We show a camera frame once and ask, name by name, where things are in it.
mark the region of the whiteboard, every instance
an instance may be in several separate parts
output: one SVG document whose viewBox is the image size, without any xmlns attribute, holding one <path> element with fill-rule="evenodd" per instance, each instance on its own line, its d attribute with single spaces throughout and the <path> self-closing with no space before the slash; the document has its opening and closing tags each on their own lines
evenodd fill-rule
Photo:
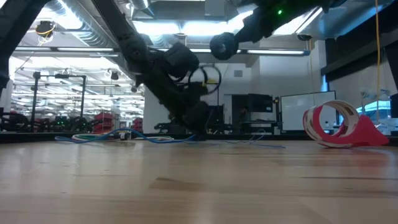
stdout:
<svg viewBox="0 0 398 224">
<path fill-rule="evenodd" d="M 336 95 L 334 91 L 281 96 L 282 130 L 303 131 L 304 112 L 313 106 L 318 106 L 335 99 Z M 329 106 L 324 106 L 321 112 L 320 123 L 324 130 L 333 130 L 333 125 L 336 123 L 336 110 Z"/>
</svg>

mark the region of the red and white object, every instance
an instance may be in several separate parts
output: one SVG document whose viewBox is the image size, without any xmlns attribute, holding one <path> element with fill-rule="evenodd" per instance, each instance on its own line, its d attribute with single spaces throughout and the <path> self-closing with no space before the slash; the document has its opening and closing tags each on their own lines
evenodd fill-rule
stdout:
<svg viewBox="0 0 398 224">
<path fill-rule="evenodd" d="M 344 117 L 343 124 L 333 135 L 325 133 L 320 124 L 323 106 L 331 106 Z M 381 146 L 389 142 L 367 116 L 360 116 L 356 109 L 341 100 L 332 100 L 310 108 L 304 112 L 303 125 L 312 139 L 326 147 Z"/>
</svg>

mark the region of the ceiling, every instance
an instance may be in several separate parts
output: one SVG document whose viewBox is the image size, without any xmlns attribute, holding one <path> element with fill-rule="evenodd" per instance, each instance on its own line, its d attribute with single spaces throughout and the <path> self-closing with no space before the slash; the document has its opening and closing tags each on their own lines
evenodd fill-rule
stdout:
<svg viewBox="0 0 398 224">
<path fill-rule="evenodd" d="M 235 8 L 224 0 L 214 1 L 152 1 L 150 13 L 133 10 L 127 0 L 115 0 L 127 20 L 153 47 L 170 47 L 177 41 L 174 33 L 183 32 L 187 36 L 184 42 L 188 47 L 208 49 L 213 35 L 220 32 L 237 32 L 242 27 L 242 19 L 250 15 L 253 8 Z M 218 7 L 208 7 L 206 4 L 222 3 Z M 380 9 L 388 5 L 391 0 L 379 0 Z M 315 39 L 338 37 L 362 23 L 374 14 L 373 0 L 348 0 L 342 6 L 331 9 L 328 14 L 317 13 L 317 9 L 297 18 L 286 26 L 281 27 L 267 40 L 243 43 L 244 49 L 306 49 L 307 45 L 297 39 L 300 34 L 310 34 Z M 54 36 L 47 41 L 39 37 L 34 29 L 40 21 L 54 21 L 57 23 Z M 30 31 L 22 39 L 20 46 L 43 47 L 110 47 L 118 45 L 107 28 L 106 23 L 94 7 L 91 0 L 53 0 L 42 10 Z M 209 54 L 198 55 L 202 63 L 217 62 Z M 257 55 L 237 55 L 229 63 L 246 63 L 251 65 Z M 124 59 L 119 53 L 101 55 L 92 52 L 59 52 L 45 55 L 40 52 L 16 52 L 11 59 L 15 73 L 15 89 L 12 108 L 29 114 L 33 92 L 30 89 L 34 83 L 32 74 L 41 71 L 42 74 L 68 73 L 87 76 L 87 91 L 85 100 L 85 114 L 91 116 L 99 110 L 121 110 L 122 116 L 128 118 L 142 117 L 144 108 L 144 89 L 137 93 L 131 92 L 134 75 L 127 72 Z M 119 80 L 110 79 L 111 72 L 119 73 Z M 38 111 L 46 114 L 73 114 L 80 109 L 79 98 L 65 95 L 81 93 L 78 78 L 64 80 L 65 86 L 60 86 L 60 80 L 40 79 L 38 97 Z"/>
</svg>

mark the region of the wooden floor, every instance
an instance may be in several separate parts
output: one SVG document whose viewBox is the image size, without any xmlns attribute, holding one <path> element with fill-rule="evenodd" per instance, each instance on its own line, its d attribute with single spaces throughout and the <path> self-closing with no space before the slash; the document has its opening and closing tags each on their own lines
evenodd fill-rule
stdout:
<svg viewBox="0 0 398 224">
<path fill-rule="evenodd" d="M 0 145 L 0 223 L 398 223 L 396 148 Z"/>
</svg>

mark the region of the blue cable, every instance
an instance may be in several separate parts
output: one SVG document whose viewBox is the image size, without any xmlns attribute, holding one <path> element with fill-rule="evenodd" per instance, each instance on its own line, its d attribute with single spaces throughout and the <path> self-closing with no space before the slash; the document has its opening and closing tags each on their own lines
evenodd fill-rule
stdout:
<svg viewBox="0 0 398 224">
<path fill-rule="evenodd" d="M 89 143 L 89 142 L 93 142 L 93 141 L 102 141 L 102 140 L 105 140 L 105 139 L 107 139 L 110 135 L 112 135 L 112 134 L 114 134 L 114 133 L 116 133 L 116 132 L 118 132 L 118 131 L 131 131 L 132 133 L 136 134 L 137 136 L 139 136 L 139 137 L 141 137 L 141 138 L 143 138 L 143 139 L 145 139 L 145 140 L 147 140 L 147 141 L 150 141 L 150 142 L 153 142 L 153 143 L 157 143 L 157 144 L 180 143 L 180 142 L 189 141 L 189 140 L 191 140 L 192 138 L 195 137 L 195 135 L 193 135 L 193 136 L 190 136 L 189 138 L 186 138 L 186 139 L 183 139 L 183 140 L 158 141 L 158 140 L 149 139 L 149 138 L 145 137 L 143 134 L 139 133 L 138 131 L 136 131 L 136 130 L 134 130 L 134 129 L 131 129 L 131 128 L 119 128 L 119 129 L 116 129 L 116 130 L 114 130 L 114 131 L 111 131 L 111 132 L 108 133 L 108 134 L 104 134 L 103 136 L 100 136 L 100 137 L 98 137 L 98 138 L 94 138 L 94 139 L 91 139 L 91 140 L 87 140 L 87 141 L 77 141 L 77 140 L 73 140 L 73 139 L 66 138 L 66 137 L 60 137 L 60 136 L 55 137 L 55 140 L 56 140 L 56 141 L 73 142 L 73 143 L 77 143 L 77 144 L 83 144 L 83 143 Z"/>
</svg>

